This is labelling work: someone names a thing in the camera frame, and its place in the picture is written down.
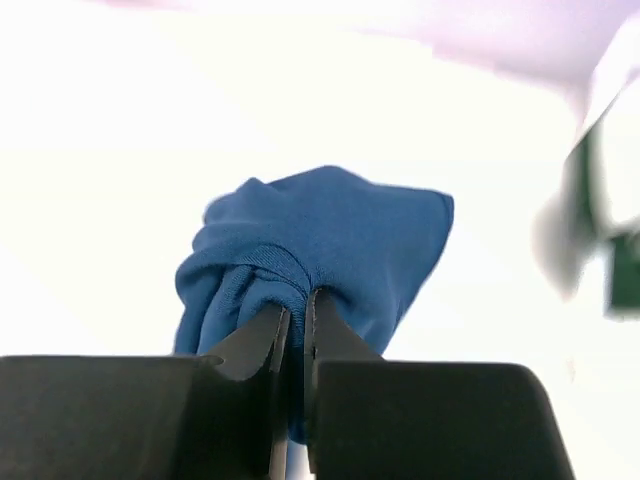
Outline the green and white t-shirt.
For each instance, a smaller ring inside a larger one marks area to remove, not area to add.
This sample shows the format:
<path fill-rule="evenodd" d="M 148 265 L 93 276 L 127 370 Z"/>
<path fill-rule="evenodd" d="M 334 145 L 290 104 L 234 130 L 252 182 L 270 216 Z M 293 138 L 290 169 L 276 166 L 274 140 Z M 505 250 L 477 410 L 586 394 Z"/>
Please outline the green and white t-shirt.
<path fill-rule="evenodd" d="M 593 71 L 559 195 L 536 225 L 544 271 L 573 293 L 587 264 L 604 269 L 604 313 L 639 318 L 639 16 L 617 30 Z"/>

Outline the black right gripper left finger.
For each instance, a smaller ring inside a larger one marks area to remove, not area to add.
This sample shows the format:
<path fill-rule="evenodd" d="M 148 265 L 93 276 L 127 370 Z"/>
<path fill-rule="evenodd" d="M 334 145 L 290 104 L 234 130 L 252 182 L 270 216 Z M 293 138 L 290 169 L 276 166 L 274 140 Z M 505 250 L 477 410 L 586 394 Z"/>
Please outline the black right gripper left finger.
<path fill-rule="evenodd" d="M 289 313 L 201 356 L 1 361 L 5 479 L 281 479 Z"/>

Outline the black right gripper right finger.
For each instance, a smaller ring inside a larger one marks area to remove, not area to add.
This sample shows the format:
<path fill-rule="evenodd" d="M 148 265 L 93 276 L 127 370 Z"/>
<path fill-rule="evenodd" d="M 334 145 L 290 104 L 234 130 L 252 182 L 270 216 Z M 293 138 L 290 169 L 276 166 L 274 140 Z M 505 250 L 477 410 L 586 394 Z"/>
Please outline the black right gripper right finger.
<path fill-rule="evenodd" d="M 383 359 L 318 290 L 306 308 L 311 471 L 325 480 L 572 480 L 546 390 L 513 363 Z"/>

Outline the blue t-shirt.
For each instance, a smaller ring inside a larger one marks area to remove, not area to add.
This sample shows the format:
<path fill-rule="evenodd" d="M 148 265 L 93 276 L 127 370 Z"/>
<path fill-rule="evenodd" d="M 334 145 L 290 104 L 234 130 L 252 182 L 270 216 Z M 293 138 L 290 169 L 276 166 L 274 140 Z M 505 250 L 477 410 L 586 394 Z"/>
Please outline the blue t-shirt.
<path fill-rule="evenodd" d="M 371 183 L 335 166 L 270 183 L 250 179 L 213 201 L 176 273 L 184 306 L 174 349 L 210 350 L 267 303 L 291 314 L 289 435 L 303 443 L 303 343 L 309 296 L 328 290 L 342 318 L 382 353 L 435 268 L 453 198 Z"/>

